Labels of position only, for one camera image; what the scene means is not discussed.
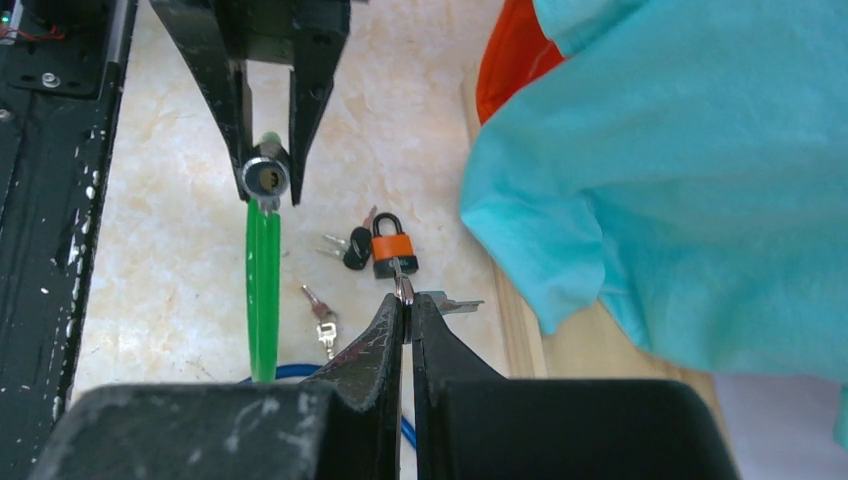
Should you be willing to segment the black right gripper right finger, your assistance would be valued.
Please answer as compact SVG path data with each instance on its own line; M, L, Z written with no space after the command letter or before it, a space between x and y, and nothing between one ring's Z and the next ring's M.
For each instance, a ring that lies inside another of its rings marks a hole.
M508 379L410 306L422 479L734 479L705 402L657 379Z

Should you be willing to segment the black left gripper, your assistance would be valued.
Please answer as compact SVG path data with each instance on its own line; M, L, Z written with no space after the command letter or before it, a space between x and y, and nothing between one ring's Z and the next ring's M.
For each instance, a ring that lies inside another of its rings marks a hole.
M291 202L301 202L306 163L331 93L351 19L349 1L153 1L223 138L239 198L253 145L246 59L292 66Z

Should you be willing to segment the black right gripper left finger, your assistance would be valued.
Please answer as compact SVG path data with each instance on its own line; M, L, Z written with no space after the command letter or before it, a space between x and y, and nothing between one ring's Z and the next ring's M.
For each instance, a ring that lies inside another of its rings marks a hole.
M118 384L59 421L35 479L395 479L405 309L295 383Z

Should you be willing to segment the silver cable lock keys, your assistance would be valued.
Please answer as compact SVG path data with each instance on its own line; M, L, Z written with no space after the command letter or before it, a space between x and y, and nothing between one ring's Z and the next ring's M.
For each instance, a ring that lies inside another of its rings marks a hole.
M323 345L327 358L332 360L336 354L337 315L315 292L307 285L301 286L301 291L310 302L312 314L317 319L317 338Z

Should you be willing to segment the green cable lock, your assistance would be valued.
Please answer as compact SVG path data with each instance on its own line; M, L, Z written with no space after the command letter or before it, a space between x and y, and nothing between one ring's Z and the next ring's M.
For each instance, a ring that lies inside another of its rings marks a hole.
M241 170L248 194L245 231L247 334L254 383L276 378L280 315L282 197L289 187L289 158L281 139L265 133Z

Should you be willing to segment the silver green lock keys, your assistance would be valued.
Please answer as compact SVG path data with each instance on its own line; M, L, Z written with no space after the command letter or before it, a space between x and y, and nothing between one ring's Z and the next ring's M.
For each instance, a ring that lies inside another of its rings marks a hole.
M444 291L416 291L409 276L403 271L400 260L393 257L390 266L394 275L395 296L403 306L411 306L418 296L426 296L432 300L442 315L465 314L476 312L484 300L455 300L448 297Z

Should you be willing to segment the orange black padlock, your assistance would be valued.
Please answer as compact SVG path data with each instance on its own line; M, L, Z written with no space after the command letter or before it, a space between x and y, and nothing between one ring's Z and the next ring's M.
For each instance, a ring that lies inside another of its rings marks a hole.
M384 234L381 231L384 222L389 222L394 231ZM399 261L403 273L413 274L419 270L411 238L396 215L390 212L376 214L371 223L371 234L372 271L376 279L388 279L394 275L394 259Z

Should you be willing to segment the black-headed padlock keys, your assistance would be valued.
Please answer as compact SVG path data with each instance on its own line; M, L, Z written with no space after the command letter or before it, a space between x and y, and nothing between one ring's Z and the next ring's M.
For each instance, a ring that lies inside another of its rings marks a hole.
M316 249L322 255L336 258L353 271L363 270L372 255L372 222L377 214L377 207L372 206L363 223L353 228L347 239L324 234L322 239L331 245Z

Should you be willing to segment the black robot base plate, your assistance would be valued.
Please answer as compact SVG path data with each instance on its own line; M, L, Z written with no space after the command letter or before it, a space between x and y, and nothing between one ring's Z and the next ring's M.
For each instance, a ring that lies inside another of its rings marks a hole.
M24 1L1 42L1 475L24 479L73 389L138 5Z

